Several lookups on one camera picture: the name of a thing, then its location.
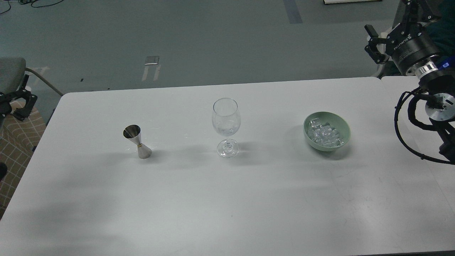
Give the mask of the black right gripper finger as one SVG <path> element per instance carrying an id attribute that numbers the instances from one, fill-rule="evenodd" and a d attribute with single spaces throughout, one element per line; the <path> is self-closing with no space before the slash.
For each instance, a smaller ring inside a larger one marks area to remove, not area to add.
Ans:
<path id="1" fill-rule="evenodd" d="M 368 44 L 365 46 L 364 50 L 368 53 L 370 58 L 376 64 L 383 64 L 385 63 L 386 56 L 381 54 L 377 49 L 378 44 L 385 44 L 386 50 L 385 53 L 390 57 L 389 49 L 391 45 L 391 37 L 388 33 L 382 32 L 379 34 L 372 25 L 365 25 L 364 29 L 368 34 Z"/>
<path id="2" fill-rule="evenodd" d="M 441 18 L 440 0 L 403 0 L 402 26 L 434 23 Z"/>

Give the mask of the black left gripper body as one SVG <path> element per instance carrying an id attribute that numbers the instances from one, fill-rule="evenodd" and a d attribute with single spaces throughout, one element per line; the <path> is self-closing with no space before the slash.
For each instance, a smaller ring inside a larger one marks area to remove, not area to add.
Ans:
<path id="1" fill-rule="evenodd" d="M 3 92 L 0 93 L 0 128 L 3 127 L 7 115 L 12 111 L 10 106 L 10 102 L 13 101 L 15 98 L 15 93 L 10 92 L 4 94 Z"/>

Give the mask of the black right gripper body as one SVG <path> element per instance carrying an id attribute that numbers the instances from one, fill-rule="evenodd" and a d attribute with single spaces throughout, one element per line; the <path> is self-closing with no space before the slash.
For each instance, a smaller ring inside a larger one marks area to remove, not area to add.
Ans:
<path id="1" fill-rule="evenodd" d="M 414 75 L 417 66 L 435 63 L 441 57 L 441 51 L 419 23 L 411 24 L 408 29 L 397 24 L 386 38 L 386 54 L 405 76 Z"/>

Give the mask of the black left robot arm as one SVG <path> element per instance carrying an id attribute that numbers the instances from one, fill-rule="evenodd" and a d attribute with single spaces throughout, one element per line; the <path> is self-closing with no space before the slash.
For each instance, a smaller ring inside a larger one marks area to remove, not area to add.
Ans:
<path id="1" fill-rule="evenodd" d="M 25 90 L 27 82 L 29 80 L 29 75 L 25 75 L 21 85 L 18 87 L 18 90 Z M 8 167 L 4 162 L 0 162 L 0 181 L 3 181 L 5 176 L 7 175 Z"/>

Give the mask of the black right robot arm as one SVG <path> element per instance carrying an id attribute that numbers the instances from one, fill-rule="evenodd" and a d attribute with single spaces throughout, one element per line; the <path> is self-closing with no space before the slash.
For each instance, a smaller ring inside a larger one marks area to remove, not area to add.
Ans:
<path id="1" fill-rule="evenodd" d="M 454 74 L 439 61 L 442 50 L 430 37 L 427 27 L 442 18 L 440 0 L 401 0 L 402 18 L 391 31 L 380 36 L 371 25 L 365 25 L 368 44 L 365 51 L 378 65 L 392 60 L 404 76 L 416 76 L 419 86 L 411 92 L 403 92 L 395 107 L 394 127 L 396 135 L 412 154 L 421 159 L 442 164 L 454 164 Z M 409 121 L 418 128 L 434 131 L 442 139 L 437 159 L 412 149 L 405 143 L 398 126 L 398 117 L 407 99 Z"/>

